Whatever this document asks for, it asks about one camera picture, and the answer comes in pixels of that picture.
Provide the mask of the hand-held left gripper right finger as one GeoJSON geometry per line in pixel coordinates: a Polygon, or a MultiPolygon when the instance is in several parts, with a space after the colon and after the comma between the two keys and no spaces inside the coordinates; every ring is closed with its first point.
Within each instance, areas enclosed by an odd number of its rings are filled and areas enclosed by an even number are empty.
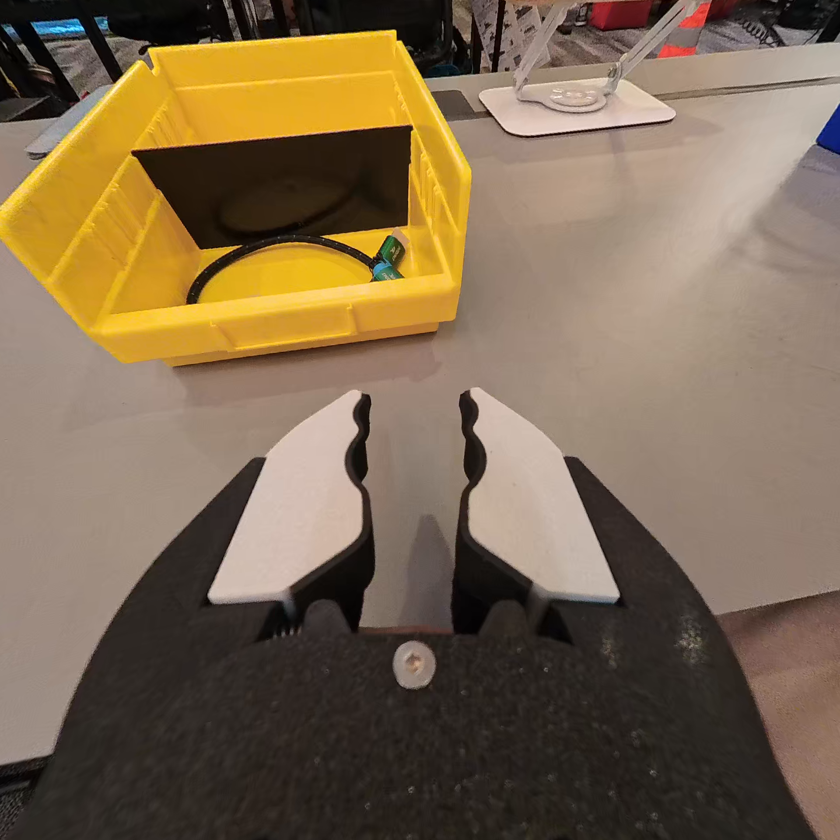
{"type": "Polygon", "coordinates": [[[459,501],[451,616],[478,632],[515,602],[533,632],[563,632],[560,604],[621,605],[571,468],[538,427],[479,387],[458,399],[467,480],[459,501]]]}

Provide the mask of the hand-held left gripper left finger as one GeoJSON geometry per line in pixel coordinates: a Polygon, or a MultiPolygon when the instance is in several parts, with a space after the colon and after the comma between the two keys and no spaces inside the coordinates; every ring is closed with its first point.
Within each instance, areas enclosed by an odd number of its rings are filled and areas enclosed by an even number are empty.
{"type": "Polygon", "coordinates": [[[352,629],[375,571],[368,470],[371,398],[358,390],[269,451],[208,590],[215,606],[279,605],[287,625],[331,601],[352,629]]]}

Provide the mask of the yellow storage bin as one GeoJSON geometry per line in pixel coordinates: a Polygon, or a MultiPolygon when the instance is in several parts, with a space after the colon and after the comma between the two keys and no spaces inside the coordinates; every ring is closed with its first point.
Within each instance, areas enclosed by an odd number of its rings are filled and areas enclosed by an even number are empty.
{"type": "Polygon", "coordinates": [[[2,205],[2,241],[125,363],[428,333],[455,318],[471,170],[394,31],[152,48],[2,205]],[[402,227],[201,249],[134,150],[413,128],[402,227]]]}

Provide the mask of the black bin divider panel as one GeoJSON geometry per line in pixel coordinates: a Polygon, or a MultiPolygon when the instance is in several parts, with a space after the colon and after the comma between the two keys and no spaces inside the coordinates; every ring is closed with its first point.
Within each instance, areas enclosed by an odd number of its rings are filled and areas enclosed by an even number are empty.
{"type": "Polygon", "coordinates": [[[133,150],[200,249],[407,224],[413,128],[133,150]]]}

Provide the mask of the white tablet stand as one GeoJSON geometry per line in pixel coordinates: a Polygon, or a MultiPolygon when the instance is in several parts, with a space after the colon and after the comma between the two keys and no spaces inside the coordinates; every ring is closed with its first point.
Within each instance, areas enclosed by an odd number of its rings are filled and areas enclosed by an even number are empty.
{"type": "Polygon", "coordinates": [[[514,70],[512,84],[479,94],[490,116],[506,133],[524,139],[672,121],[676,111],[636,87],[627,76],[699,9],[699,2],[675,2],[645,37],[610,65],[604,78],[530,83],[538,58],[577,4],[555,2],[514,70]]]}

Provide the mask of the orange reflective cone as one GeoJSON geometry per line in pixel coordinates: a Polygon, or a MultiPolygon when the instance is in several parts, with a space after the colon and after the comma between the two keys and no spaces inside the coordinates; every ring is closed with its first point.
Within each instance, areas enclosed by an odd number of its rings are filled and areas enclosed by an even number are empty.
{"type": "Polygon", "coordinates": [[[693,56],[697,52],[700,34],[704,28],[711,1],[697,2],[697,8],[665,39],[657,58],[693,56]]]}

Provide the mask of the red box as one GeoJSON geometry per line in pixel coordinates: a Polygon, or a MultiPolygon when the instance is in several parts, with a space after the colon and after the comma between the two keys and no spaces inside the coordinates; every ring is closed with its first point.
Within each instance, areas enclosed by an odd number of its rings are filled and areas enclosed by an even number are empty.
{"type": "Polygon", "coordinates": [[[593,2],[588,25],[602,32],[646,28],[656,1],[593,2]]]}

